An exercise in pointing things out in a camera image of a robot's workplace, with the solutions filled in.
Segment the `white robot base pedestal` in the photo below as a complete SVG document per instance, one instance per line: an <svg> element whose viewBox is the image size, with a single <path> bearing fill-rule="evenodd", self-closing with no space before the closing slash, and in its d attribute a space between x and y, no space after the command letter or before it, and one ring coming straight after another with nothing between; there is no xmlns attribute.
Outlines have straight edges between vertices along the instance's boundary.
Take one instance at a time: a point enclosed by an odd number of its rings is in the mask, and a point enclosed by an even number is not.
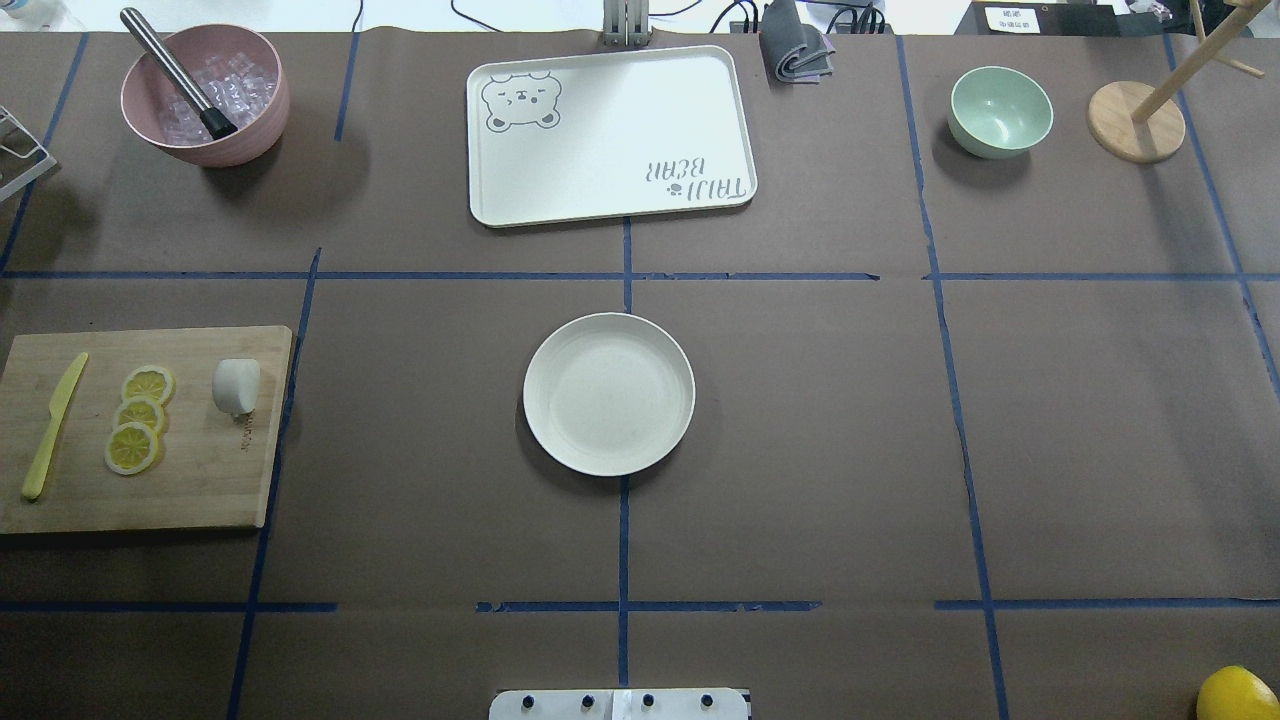
<svg viewBox="0 0 1280 720"><path fill-rule="evenodd" d="M489 719L751 719L750 694L728 687L502 691Z"/></svg>

